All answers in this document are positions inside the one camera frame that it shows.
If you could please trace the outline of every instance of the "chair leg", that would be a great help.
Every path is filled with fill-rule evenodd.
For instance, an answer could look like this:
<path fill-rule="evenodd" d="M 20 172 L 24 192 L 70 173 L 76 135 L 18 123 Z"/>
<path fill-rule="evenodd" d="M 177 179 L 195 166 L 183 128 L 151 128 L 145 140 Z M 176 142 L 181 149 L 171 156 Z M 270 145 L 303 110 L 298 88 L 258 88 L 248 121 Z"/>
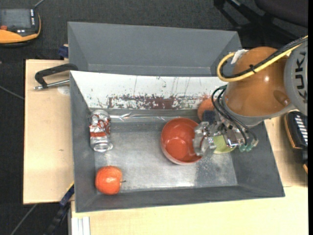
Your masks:
<path fill-rule="evenodd" d="M 273 17 L 269 14 L 265 14 L 260 16 L 244 4 L 241 4 L 237 0 L 214 0 L 214 6 L 221 11 L 221 13 L 232 23 L 232 25 L 237 28 L 241 27 L 227 12 L 224 11 L 225 2 L 229 3 L 233 8 L 235 8 L 238 12 L 240 12 L 245 18 L 247 18 L 252 24 L 257 25 L 256 27 L 260 30 L 260 37 L 264 41 L 264 35 L 269 35 L 270 37 L 276 39 L 277 41 L 287 44 L 298 37 L 291 34 L 290 32 L 274 25 L 272 23 Z"/>

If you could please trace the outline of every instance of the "black chair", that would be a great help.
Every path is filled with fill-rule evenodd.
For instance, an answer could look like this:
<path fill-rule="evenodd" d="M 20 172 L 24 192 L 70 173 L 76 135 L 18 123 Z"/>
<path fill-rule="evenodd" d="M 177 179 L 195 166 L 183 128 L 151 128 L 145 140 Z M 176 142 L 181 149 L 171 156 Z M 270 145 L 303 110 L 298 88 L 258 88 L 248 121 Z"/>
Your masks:
<path fill-rule="evenodd" d="M 254 0 L 258 8 L 263 10 L 264 15 L 259 15 L 237 0 L 214 0 L 214 6 L 232 23 L 240 36 L 249 32 L 258 34 L 264 43 L 265 36 L 287 44 L 301 36 L 295 36 L 290 32 L 273 24 L 273 19 L 278 18 L 289 23 L 308 27 L 309 0 Z M 239 11 L 249 23 L 239 25 L 225 10 L 225 2 Z"/>

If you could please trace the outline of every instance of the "display screen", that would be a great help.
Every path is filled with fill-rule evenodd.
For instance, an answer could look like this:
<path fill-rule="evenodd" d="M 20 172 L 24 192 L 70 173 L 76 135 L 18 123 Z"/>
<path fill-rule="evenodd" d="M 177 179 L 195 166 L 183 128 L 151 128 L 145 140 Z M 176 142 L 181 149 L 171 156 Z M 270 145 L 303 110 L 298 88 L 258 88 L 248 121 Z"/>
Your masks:
<path fill-rule="evenodd" d="M 30 28 L 29 9 L 0 9 L 0 25 L 6 25 L 8 28 Z"/>

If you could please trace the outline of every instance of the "red bowl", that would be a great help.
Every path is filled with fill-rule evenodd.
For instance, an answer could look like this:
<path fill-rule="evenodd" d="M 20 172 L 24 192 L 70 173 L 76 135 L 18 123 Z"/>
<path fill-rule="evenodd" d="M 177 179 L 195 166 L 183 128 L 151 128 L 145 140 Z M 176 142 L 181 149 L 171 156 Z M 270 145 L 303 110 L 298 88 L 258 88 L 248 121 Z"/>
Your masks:
<path fill-rule="evenodd" d="M 161 133 L 161 148 L 164 155 L 173 163 L 187 165 L 199 161 L 192 139 L 198 124 L 188 118 L 175 118 L 166 123 Z"/>

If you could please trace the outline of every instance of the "wooden table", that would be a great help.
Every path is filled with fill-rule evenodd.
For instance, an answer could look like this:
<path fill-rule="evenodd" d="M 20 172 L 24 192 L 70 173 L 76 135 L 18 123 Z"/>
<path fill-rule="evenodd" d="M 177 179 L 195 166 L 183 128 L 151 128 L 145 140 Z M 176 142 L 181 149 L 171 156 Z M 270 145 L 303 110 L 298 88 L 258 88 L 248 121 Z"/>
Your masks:
<path fill-rule="evenodd" d="M 70 105 L 66 87 L 35 91 L 37 71 L 66 63 L 27 60 L 23 202 L 58 202 L 73 182 Z M 47 82 L 68 78 L 68 73 Z M 90 217 L 92 235 L 304 235 L 308 225 L 308 177 L 293 160 L 282 118 L 266 128 L 286 197 L 131 210 L 75 212 Z"/>

